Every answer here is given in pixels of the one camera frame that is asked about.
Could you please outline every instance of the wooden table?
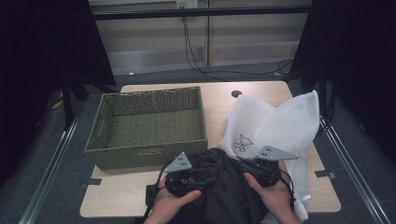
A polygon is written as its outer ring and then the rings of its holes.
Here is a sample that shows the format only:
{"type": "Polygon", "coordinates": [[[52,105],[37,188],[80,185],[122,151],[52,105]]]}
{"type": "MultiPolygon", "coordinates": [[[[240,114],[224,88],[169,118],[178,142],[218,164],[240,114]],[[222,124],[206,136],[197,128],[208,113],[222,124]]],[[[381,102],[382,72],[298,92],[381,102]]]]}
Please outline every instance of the wooden table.
{"type": "MultiPolygon", "coordinates": [[[[152,91],[200,86],[204,111],[208,148],[216,147],[224,135],[222,123],[233,106],[232,91],[260,97],[272,106],[280,106],[292,96],[285,82],[216,82],[158,85],[131,85],[127,91],[152,91]]],[[[312,199],[306,204],[309,213],[333,213],[341,209],[329,177],[317,178],[315,171],[324,170],[315,146],[308,149],[308,193],[312,199]]],[[[101,171],[96,166],[92,178],[102,178],[100,185],[89,185],[82,202],[83,217],[141,217],[146,211],[146,185],[156,182],[160,166],[101,171]]]]}

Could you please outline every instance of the wicker basket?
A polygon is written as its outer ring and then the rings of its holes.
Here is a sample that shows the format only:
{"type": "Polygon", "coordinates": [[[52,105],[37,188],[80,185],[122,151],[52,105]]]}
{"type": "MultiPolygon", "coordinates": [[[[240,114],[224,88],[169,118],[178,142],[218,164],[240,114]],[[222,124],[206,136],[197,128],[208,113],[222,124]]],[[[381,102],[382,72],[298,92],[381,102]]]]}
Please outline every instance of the wicker basket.
{"type": "Polygon", "coordinates": [[[104,94],[85,148],[101,170],[164,164],[207,150],[199,87],[104,94]]]}

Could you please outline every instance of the power outlet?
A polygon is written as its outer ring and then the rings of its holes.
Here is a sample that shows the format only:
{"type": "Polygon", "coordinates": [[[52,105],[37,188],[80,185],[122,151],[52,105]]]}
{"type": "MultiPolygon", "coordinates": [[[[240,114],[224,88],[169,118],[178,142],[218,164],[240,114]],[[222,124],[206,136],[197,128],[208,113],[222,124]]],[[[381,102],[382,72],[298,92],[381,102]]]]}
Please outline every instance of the power outlet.
{"type": "Polygon", "coordinates": [[[187,0],[187,8],[198,8],[198,0],[187,0]]]}
{"type": "Polygon", "coordinates": [[[198,0],[176,0],[176,8],[198,8],[198,0]]]}
{"type": "Polygon", "coordinates": [[[187,0],[176,0],[176,8],[187,8],[187,0]]]}

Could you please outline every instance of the metal rail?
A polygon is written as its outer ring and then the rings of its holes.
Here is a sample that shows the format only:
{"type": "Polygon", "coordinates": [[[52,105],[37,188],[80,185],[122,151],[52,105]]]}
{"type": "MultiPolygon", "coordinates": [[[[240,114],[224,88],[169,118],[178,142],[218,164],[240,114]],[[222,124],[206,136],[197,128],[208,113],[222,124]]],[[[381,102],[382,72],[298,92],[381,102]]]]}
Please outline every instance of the metal rail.
{"type": "Polygon", "coordinates": [[[59,164],[61,163],[62,157],[66,152],[67,146],[73,136],[73,133],[77,127],[78,119],[82,111],[82,106],[79,107],[78,113],[75,116],[73,122],[71,123],[68,130],[64,131],[62,138],[56,147],[56,150],[52,156],[52,159],[49,162],[49,166],[47,167],[46,172],[44,173],[40,184],[35,190],[35,194],[27,205],[26,209],[23,212],[23,215],[20,219],[19,224],[33,224],[35,223],[35,219],[40,212],[41,206],[43,205],[47,194],[50,190],[50,185],[52,183],[53,178],[56,175],[56,171],[58,170],[59,164]]]}
{"type": "Polygon", "coordinates": [[[187,8],[146,11],[117,11],[93,12],[92,15],[74,15],[74,18],[93,18],[96,21],[172,18],[172,17],[201,17],[201,16],[232,16],[259,14],[290,14],[290,13],[319,13],[339,8],[338,4],[328,6],[285,6],[285,7],[222,7],[222,8],[187,8]]]}
{"type": "Polygon", "coordinates": [[[356,166],[355,162],[350,157],[349,153],[347,152],[346,147],[341,142],[338,134],[335,132],[333,126],[324,118],[320,119],[320,124],[325,129],[327,136],[329,137],[332,145],[338,154],[341,162],[344,164],[346,171],[349,174],[353,184],[355,185],[356,189],[358,190],[361,198],[363,199],[364,203],[366,204],[368,210],[370,211],[371,215],[373,216],[375,223],[378,224],[390,224],[390,220],[385,213],[384,208],[382,207],[380,201],[377,199],[367,182],[364,180],[361,172],[359,171],[358,167],[356,166]]]}

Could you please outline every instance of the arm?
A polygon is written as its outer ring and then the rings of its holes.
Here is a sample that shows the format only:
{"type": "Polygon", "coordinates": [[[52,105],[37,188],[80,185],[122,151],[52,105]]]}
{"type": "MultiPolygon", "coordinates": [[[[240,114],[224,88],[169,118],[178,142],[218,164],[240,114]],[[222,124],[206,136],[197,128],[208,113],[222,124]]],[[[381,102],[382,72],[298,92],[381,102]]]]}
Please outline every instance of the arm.
{"type": "MultiPolygon", "coordinates": [[[[287,172],[285,163],[279,162],[279,168],[287,172]]],[[[281,224],[300,224],[301,221],[294,215],[290,208],[290,196],[288,189],[284,183],[278,181],[274,186],[269,188],[262,188],[253,175],[244,173],[245,179],[251,188],[256,190],[262,202],[268,208],[268,210],[276,217],[281,224]]],[[[282,174],[282,177],[287,180],[289,179],[286,175],[282,174]]]]}
{"type": "Polygon", "coordinates": [[[158,187],[160,191],[155,198],[152,211],[146,219],[145,224],[165,224],[172,220],[182,206],[191,203],[201,196],[200,190],[193,190],[185,196],[178,198],[169,193],[165,188],[165,178],[161,180],[158,187]]]}

